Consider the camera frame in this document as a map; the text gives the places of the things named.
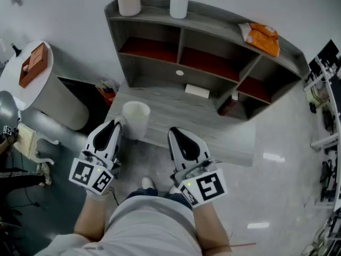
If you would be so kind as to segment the grey wooden shelf desk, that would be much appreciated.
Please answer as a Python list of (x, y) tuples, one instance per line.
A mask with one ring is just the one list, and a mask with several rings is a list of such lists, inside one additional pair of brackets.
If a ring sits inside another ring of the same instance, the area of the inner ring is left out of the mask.
[(274, 104), (309, 72), (301, 50), (279, 38), (271, 56), (243, 40), (237, 14), (189, 2), (184, 19), (172, 18), (170, 0), (141, 0), (141, 11), (120, 15), (118, 1), (105, 17), (128, 86), (139, 78), (210, 90), (219, 107), (234, 91), (238, 103), (226, 116), (249, 120)]

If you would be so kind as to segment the white workbench with equipment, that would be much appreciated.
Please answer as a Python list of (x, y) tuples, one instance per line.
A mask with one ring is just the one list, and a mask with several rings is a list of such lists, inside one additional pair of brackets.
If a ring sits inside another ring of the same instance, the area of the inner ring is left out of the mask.
[(317, 116), (317, 131), (310, 147), (321, 151), (321, 191), (318, 207), (341, 210), (341, 51), (337, 63), (322, 64), (318, 55), (309, 63), (304, 92), (310, 111)]

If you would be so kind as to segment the person's white shirt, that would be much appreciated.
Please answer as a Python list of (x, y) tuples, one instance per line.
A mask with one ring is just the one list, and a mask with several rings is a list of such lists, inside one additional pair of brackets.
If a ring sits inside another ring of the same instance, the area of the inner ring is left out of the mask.
[(134, 196), (121, 203), (102, 239), (57, 235), (35, 256), (202, 256), (192, 211), (157, 196)]

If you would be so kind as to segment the black monitor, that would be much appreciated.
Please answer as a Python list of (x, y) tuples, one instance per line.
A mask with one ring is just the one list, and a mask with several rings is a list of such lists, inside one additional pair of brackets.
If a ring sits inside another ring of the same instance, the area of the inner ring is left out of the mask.
[(337, 54), (339, 53), (339, 49), (332, 41), (332, 39), (324, 46), (324, 48), (318, 53), (318, 58), (320, 59), (322, 64), (327, 64), (332, 66), (337, 63), (338, 58)]

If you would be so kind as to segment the orange plastic packet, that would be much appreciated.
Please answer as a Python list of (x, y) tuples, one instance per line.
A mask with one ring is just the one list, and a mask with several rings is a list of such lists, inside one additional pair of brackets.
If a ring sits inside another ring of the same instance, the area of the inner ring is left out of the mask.
[(259, 23), (250, 22), (240, 23), (238, 26), (241, 30), (243, 40), (246, 43), (271, 56), (279, 56), (279, 35), (275, 29)]

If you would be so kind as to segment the white mug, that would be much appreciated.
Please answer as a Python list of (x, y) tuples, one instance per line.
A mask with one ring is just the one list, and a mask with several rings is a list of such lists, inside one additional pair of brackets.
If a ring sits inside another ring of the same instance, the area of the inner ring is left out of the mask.
[(123, 105), (121, 120), (124, 136), (131, 140), (142, 139), (148, 127), (151, 109), (140, 101), (129, 101)]

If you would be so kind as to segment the brown wooden tissue box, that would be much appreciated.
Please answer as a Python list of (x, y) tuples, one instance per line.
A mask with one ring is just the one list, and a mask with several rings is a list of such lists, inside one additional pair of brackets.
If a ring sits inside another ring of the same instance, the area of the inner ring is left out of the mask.
[(48, 48), (45, 43), (39, 44), (21, 67), (19, 85), (25, 88), (33, 79), (43, 72), (48, 65)]

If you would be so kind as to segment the small white box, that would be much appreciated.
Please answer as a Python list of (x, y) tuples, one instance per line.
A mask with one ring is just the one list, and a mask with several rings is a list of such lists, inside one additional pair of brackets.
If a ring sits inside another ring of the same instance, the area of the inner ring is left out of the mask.
[(198, 86), (187, 84), (185, 87), (185, 92), (188, 94), (193, 94), (202, 98), (209, 98), (210, 90), (204, 89)]

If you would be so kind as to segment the white wristband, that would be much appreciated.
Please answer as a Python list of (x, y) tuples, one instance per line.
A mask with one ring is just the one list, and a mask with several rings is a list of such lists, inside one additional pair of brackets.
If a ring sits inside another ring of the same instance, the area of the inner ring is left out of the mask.
[(98, 195), (90, 190), (86, 190), (86, 197), (90, 198), (93, 201), (104, 202), (107, 200), (108, 196), (109, 196), (109, 193), (107, 191), (103, 193), (102, 195)]

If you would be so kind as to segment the pale pink cylinder pot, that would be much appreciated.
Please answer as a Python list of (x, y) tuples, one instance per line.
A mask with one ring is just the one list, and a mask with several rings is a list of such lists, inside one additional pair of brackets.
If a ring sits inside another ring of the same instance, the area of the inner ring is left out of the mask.
[(140, 13), (141, 0), (117, 0), (120, 15), (132, 17)]

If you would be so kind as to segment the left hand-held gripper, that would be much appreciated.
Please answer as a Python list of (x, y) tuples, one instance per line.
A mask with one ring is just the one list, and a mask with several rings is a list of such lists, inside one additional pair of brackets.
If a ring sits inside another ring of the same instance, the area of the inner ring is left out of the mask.
[(93, 130), (85, 149), (74, 158), (69, 181), (102, 196), (110, 183), (118, 178), (121, 163), (116, 158), (123, 128), (114, 120), (107, 121)]

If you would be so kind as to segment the grey wood-grain table top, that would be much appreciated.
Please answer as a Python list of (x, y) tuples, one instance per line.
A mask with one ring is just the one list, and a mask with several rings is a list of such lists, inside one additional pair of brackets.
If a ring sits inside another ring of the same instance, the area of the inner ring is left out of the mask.
[(124, 103), (140, 101), (151, 109), (147, 133), (142, 141), (168, 148), (167, 133), (175, 126), (202, 138), (218, 162), (251, 166), (255, 153), (255, 124), (235, 117), (220, 116), (216, 100), (188, 94), (182, 85), (139, 78), (123, 82), (106, 120), (121, 114)]

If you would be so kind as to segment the person's right forearm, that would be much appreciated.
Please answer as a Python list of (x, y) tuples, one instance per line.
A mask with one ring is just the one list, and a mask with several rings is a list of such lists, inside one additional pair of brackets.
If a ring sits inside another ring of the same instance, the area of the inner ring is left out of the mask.
[(203, 256), (228, 256), (232, 253), (228, 235), (212, 203), (192, 210), (197, 240)]

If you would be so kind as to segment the red snack bag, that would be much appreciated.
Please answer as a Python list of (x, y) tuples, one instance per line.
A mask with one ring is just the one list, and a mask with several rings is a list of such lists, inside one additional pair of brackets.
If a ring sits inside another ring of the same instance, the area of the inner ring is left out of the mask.
[(111, 106), (117, 93), (117, 88), (112, 81), (101, 81), (95, 85), (96, 89), (103, 96), (108, 106)]

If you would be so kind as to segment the white round pedestal table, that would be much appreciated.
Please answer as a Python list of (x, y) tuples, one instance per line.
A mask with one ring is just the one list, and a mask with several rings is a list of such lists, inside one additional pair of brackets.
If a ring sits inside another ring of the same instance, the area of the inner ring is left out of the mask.
[(29, 42), (19, 56), (13, 55), (0, 75), (0, 92), (7, 91), (21, 111), (34, 107), (72, 130), (82, 129), (89, 118), (88, 108), (58, 79), (53, 72), (54, 56), (50, 45), (47, 68), (25, 88), (19, 85), (23, 63), (43, 41)]

